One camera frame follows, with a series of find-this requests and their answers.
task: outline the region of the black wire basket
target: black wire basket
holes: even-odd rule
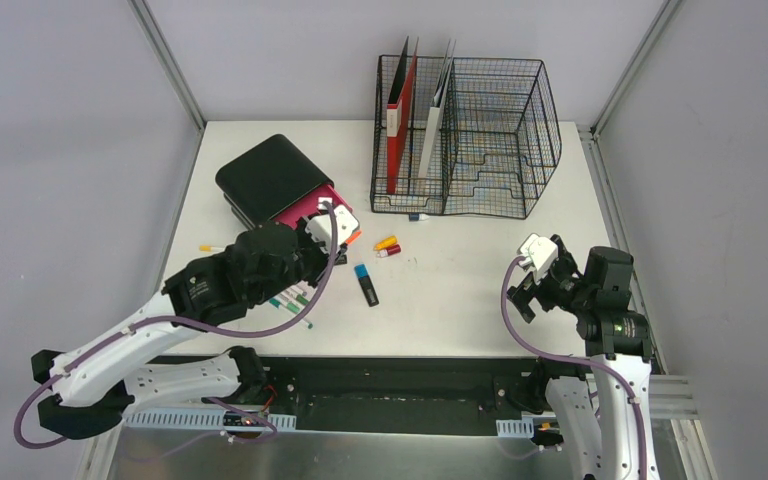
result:
[[[370,204],[378,213],[526,218],[561,157],[541,60],[455,58],[428,174],[416,178],[441,57],[417,58],[413,106],[393,193],[387,193],[387,99],[398,55],[378,58]]]

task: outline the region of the white table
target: white table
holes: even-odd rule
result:
[[[270,135],[282,133],[333,181],[352,206],[363,235],[348,252],[349,264],[334,270],[309,319],[281,334],[256,340],[203,335],[169,353],[214,354],[236,345],[261,355],[510,357],[527,354],[511,339],[499,312],[502,276],[531,232],[560,234],[582,264],[595,245],[609,245],[578,131],[561,124],[563,153],[543,196],[526,220],[433,217],[408,222],[406,215],[374,214],[369,205],[371,121],[210,122],[198,153],[175,232],[165,277],[200,255],[199,245],[225,246],[244,230],[214,182],[216,171]],[[372,246],[396,235],[402,253],[376,258]],[[352,267],[365,263],[380,305],[364,300]],[[535,345],[560,354],[584,354],[575,319],[542,313],[519,331]],[[515,309],[511,314],[519,318]],[[290,315],[263,305],[234,330],[261,330]]]

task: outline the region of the gray wall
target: gray wall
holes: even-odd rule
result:
[[[0,479],[74,474],[82,443],[13,441],[30,356],[145,301],[195,149],[127,2],[86,3],[0,1]]]
[[[150,2],[211,120],[371,119],[378,55],[542,58],[558,116],[591,124],[661,0]]]
[[[768,478],[768,1],[685,2],[601,144],[720,478]]]

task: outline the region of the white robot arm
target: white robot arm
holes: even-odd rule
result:
[[[245,316],[300,281],[314,286],[327,281],[337,256],[359,228],[345,206],[333,209],[328,204],[327,209],[329,215],[304,219],[295,229],[269,223],[244,232],[222,253],[190,262],[133,315],[95,340],[66,353],[42,350],[34,355],[34,379],[52,393],[37,405],[40,425],[69,439],[83,439],[113,428],[124,414],[151,406],[232,395],[245,402],[261,394],[266,375],[250,348],[235,347],[198,363],[146,363],[204,332],[221,331],[219,325]],[[292,322],[263,332],[225,333],[256,338],[290,326]]]
[[[526,277],[508,289],[507,298],[527,322],[534,318],[532,299],[546,311],[559,307],[574,314],[589,360],[540,355],[538,367],[509,399],[533,413],[542,413],[547,405],[556,413],[576,480],[657,480],[648,396],[652,342],[646,318],[628,311],[631,255],[594,247],[582,274],[560,237],[536,234],[526,239],[519,254]],[[582,365],[596,379],[599,422]]]

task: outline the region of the black marker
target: black marker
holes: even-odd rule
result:
[[[375,293],[375,287],[372,286],[372,279],[369,278],[369,272],[366,271],[366,265],[360,264],[355,267],[355,275],[358,277],[358,283],[363,290],[363,296],[366,297],[366,303],[370,307],[378,305],[378,294]]]

